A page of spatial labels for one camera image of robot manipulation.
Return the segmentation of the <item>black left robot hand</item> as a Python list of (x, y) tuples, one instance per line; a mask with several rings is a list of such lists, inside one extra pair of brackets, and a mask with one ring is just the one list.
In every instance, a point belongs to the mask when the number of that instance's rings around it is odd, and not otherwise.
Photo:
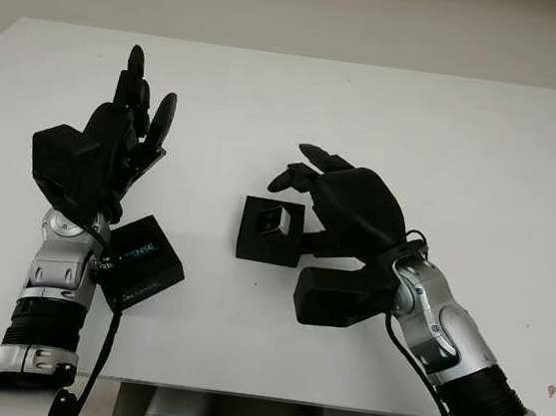
[(144, 69), (144, 49), (136, 44), (120, 73), (113, 101), (98, 107), (84, 128), (100, 144), (97, 211), (110, 224), (120, 221), (121, 199), (132, 184), (166, 154), (163, 141), (176, 112), (177, 96), (169, 93), (155, 115), (148, 114), (151, 92)]

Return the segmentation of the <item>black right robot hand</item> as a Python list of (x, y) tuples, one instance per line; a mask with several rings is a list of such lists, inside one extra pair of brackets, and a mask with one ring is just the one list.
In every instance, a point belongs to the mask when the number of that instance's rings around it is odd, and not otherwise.
[(354, 257), (377, 275), (390, 275), (386, 253), (406, 240), (406, 222), (395, 196), (369, 168), (352, 165), (317, 145), (299, 145), (308, 163), (288, 164), (268, 191), (288, 189), (311, 197), (323, 230), (304, 233), (285, 210), (271, 208), (259, 232), (285, 252), (319, 258)]

